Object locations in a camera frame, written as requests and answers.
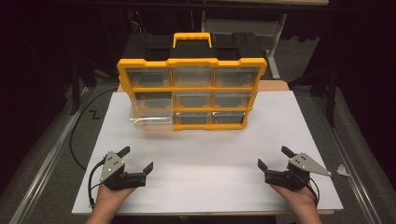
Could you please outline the aluminium floor rail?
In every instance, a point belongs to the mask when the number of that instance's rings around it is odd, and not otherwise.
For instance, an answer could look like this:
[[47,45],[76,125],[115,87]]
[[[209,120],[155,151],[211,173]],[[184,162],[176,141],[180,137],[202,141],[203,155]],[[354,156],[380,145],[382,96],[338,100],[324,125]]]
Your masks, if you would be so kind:
[[82,93],[80,93],[78,96],[80,97],[80,107],[73,116],[68,118],[63,131],[61,132],[55,144],[50,148],[46,159],[44,159],[43,163],[41,164],[41,167],[33,179],[31,186],[26,191],[20,205],[18,206],[12,219],[9,221],[9,224],[26,224],[28,218],[33,212],[38,199],[46,187],[50,176],[63,153],[63,146],[67,136],[71,133],[72,129],[77,123],[77,119],[82,114],[82,107],[88,103],[88,100],[92,96],[92,90],[90,90],[88,87],[85,87],[82,90]]
[[335,151],[337,157],[339,158],[341,164],[343,164],[346,168],[346,171],[349,173],[349,177],[347,178],[348,183],[360,205],[361,211],[364,214],[365,219],[368,224],[382,224],[381,218],[379,217],[373,202],[369,196],[367,188],[364,186],[361,181],[356,169],[352,164],[352,160],[349,158],[346,152],[346,148],[342,144],[342,141],[335,130],[335,128],[330,124],[326,117],[325,105],[322,103],[322,100],[318,97],[313,98],[313,103],[317,108],[322,120],[325,122],[328,132],[332,137],[332,141],[335,144]]

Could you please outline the person's left hand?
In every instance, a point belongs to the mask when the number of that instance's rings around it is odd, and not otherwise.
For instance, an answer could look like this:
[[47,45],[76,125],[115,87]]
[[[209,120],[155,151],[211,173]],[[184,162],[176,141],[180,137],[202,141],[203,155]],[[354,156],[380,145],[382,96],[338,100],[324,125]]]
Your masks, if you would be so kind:
[[134,192],[134,189],[112,190],[100,186],[93,212],[99,215],[115,215],[124,201]]

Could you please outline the black stand leg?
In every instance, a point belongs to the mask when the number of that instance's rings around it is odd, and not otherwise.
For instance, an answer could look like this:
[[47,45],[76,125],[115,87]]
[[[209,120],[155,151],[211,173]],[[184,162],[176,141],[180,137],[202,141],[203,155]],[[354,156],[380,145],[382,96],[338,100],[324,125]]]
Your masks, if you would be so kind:
[[309,93],[312,96],[319,97],[326,95],[327,103],[325,107],[325,118],[334,126],[334,107],[335,107],[335,94],[337,76],[335,70],[331,66],[325,66],[310,72],[307,75],[298,77],[288,83],[288,87],[293,89],[297,86],[310,85]]
[[75,115],[80,106],[80,85],[82,80],[88,88],[96,86],[96,78],[91,62],[86,58],[79,58],[72,63],[71,68],[71,88],[72,88],[72,110],[71,115]]

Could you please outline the person's right hand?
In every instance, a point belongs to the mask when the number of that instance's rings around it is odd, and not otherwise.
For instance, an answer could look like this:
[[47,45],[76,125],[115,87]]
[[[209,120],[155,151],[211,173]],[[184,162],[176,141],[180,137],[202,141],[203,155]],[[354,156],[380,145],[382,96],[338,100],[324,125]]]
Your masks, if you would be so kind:
[[284,198],[292,213],[297,217],[310,217],[318,212],[314,196],[308,188],[291,191],[276,185],[270,185],[270,187]]

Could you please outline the large clear plastic drawer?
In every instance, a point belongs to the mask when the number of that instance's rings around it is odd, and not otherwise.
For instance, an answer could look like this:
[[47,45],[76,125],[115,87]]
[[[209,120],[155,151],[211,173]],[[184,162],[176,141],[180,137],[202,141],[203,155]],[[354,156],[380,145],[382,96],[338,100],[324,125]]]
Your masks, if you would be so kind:
[[132,98],[130,120],[136,125],[173,123],[173,94],[170,91],[137,92]]

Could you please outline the set of small clear drawers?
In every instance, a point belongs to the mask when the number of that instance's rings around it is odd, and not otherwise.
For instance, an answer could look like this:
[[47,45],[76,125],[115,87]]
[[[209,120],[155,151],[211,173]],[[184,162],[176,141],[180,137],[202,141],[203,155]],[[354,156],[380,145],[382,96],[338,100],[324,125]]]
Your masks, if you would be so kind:
[[129,69],[132,98],[137,92],[170,91],[173,123],[198,129],[242,125],[259,69],[257,67],[184,66]]

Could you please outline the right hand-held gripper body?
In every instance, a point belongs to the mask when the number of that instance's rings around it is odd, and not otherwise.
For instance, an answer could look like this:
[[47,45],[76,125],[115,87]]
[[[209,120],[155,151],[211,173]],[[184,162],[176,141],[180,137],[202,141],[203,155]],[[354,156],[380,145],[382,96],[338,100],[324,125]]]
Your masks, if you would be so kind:
[[331,176],[332,173],[314,161],[305,153],[296,154],[288,161],[287,169],[283,172],[264,168],[264,178],[267,184],[283,187],[292,191],[306,187],[310,181],[310,174]]

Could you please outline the yellow and black drawer organizer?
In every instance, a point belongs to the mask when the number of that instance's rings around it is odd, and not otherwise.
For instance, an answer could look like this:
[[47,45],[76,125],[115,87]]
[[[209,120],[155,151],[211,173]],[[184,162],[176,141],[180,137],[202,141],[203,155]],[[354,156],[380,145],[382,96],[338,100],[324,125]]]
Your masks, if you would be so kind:
[[267,61],[252,33],[215,35],[210,33],[176,33],[173,35],[132,34],[118,61],[120,85],[132,102],[132,81],[129,69],[176,68],[184,66],[209,67],[257,67],[259,73],[249,103],[247,118],[242,125],[210,125],[194,129],[180,125],[135,125],[139,131],[180,130],[240,130],[247,126],[261,77]]

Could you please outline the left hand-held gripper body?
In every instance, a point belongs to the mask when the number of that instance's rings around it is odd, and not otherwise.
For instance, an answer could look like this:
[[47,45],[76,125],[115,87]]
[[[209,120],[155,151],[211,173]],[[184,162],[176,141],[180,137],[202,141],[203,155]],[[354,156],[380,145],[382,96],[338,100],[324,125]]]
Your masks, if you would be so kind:
[[114,151],[105,156],[104,168],[100,182],[112,190],[134,189],[146,186],[146,175],[141,173],[129,174],[124,171],[125,161]]

